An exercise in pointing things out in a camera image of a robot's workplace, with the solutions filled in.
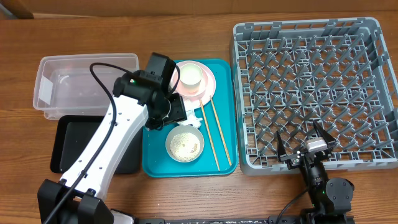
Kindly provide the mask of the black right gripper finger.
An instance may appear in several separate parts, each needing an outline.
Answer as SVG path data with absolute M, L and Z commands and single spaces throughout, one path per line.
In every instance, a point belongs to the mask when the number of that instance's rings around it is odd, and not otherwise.
M 313 128 L 315 132 L 317 133 L 318 137 L 322 137 L 323 140 L 326 142 L 327 146 L 336 146 L 337 142 L 336 139 L 329 134 L 327 131 L 325 131 L 318 122 L 313 121 Z
M 286 151 L 279 132 L 276 132 L 276 135 L 277 135 L 277 158 L 282 159 L 282 157 L 286 155 Z

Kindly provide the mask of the white napkin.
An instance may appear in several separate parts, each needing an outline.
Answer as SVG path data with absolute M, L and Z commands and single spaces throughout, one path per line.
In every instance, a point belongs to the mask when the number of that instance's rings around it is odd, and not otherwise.
M 192 125 L 194 128 L 199 129 L 201 126 L 201 121 L 203 120 L 202 118 L 197 118 L 195 115 L 195 109 L 200 107 L 199 101 L 191 101 L 188 98 L 183 98 L 183 102 L 187 118 L 184 121 L 179 121 L 177 124 L 183 126 Z

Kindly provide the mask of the grey bowl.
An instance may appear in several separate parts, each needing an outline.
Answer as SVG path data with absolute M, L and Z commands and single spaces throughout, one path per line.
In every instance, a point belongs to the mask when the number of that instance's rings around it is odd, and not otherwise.
M 167 135 L 165 141 L 169 156 L 182 163 L 192 162 L 199 158 L 205 141 L 199 129 L 193 126 L 176 126 Z

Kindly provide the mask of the white rice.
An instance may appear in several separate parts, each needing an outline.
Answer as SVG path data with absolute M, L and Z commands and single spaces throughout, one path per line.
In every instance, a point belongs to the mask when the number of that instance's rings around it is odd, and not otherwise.
M 176 134 L 170 142 L 170 151 L 178 161 L 188 162 L 194 160 L 200 153 L 201 142 L 192 133 Z

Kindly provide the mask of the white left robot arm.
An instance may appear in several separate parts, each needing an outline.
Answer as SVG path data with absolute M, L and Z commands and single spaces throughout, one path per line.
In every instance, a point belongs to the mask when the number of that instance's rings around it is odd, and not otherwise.
M 38 192 L 42 223 L 134 223 L 104 200 L 117 166 L 136 134 L 186 119 L 173 74 L 138 70 L 116 79 L 110 105 L 89 143 L 58 182 L 45 180 Z

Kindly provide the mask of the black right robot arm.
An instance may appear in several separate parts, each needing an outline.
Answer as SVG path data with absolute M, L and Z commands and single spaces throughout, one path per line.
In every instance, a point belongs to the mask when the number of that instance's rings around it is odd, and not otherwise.
M 286 163 L 289 170 L 300 169 L 306 188 L 282 209 L 274 223 L 354 224 L 354 218 L 346 214 L 351 210 L 354 184 L 344 178 L 329 178 L 323 165 L 337 140 L 316 121 L 313 130 L 317 137 L 306 141 L 290 155 L 285 151 L 280 134 L 276 134 L 278 161 Z M 285 211 L 304 194 L 309 195 L 312 208 L 304 208 L 296 217 L 285 216 Z

